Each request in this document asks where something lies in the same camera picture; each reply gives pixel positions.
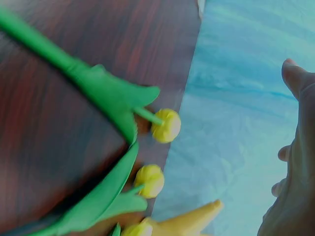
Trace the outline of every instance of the wooden table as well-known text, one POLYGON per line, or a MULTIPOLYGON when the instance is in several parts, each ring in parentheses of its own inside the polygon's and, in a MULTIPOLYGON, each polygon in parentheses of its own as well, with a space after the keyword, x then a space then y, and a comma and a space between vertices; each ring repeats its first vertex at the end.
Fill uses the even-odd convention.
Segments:
MULTIPOLYGON (((0 4, 71 55, 101 63, 133 83, 159 86, 162 92, 152 109, 179 110, 200 26, 194 0, 0 4)), ((136 166, 163 167, 169 145, 151 138, 147 122, 138 123, 136 166)), ((127 148, 114 126, 58 70, 2 32, 0 124, 0 233, 32 221, 35 228, 49 224, 36 221, 89 192, 127 148)), ((135 218, 120 216, 111 224, 135 218)), ((103 230, 101 223, 84 235, 103 230)))

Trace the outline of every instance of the yellow ball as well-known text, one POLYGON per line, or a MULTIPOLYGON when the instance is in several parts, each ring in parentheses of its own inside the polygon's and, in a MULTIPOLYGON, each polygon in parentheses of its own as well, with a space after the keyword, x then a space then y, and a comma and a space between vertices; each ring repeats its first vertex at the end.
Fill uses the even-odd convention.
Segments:
POLYGON ((164 174, 157 165, 144 166, 138 171, 134 185, 144 185, 139 195, 146 199, 155 198, 164 187, 164 174))
POLYGON ((152 124, 153 137, 160 143, 173 141, 179 134, 182 124, 177 112, 171 109, 162 109, 156 113, 156 116, 163 120, 163 124, 152 124))
POLYGON ((122 236, 151 236, 153 228, 147 222, 141 222, 138 225, 132 225, 126 228, 122 236))

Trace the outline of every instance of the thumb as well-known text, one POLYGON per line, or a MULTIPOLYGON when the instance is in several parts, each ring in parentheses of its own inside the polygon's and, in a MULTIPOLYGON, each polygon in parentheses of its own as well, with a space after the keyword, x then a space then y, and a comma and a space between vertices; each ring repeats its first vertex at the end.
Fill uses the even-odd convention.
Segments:
POLYGON ((282 78, 294 97, 299 100, 301 91, 315 83, 314 76, 299 67, 292 59, 286 59, 282 65, 282 78))

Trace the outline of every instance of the blue cloth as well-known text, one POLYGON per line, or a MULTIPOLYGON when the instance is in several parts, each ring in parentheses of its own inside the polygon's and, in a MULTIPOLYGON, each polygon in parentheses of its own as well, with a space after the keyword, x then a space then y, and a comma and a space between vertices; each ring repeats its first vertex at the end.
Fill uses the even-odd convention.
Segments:
POLYGON ((205 233, 257 234, 286 176, 277 152, 297 124, 281 65, 292 58, 315 71, 314 9, 313 0, 207 2, 154 219, 219 198, 225 208, 205 233))

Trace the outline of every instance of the green stalk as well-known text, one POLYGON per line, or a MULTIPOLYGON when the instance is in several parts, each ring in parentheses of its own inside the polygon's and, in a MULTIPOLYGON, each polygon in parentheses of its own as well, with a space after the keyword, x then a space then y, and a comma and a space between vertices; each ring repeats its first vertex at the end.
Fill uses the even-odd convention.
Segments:
POLYGON ((0 6, 0 29, 4 30, 61 70, 71 67, 74 58, 22 19, 0 6))
POLYGON ((154 124, 163 125, 163 120, 158 118, 156 115, 154 115, 152 112, 149 112, 147 109, 143 107, 135 107, 133 111, 138 114, 139 116, 147 119, 148 121, 151 121, 154 124))

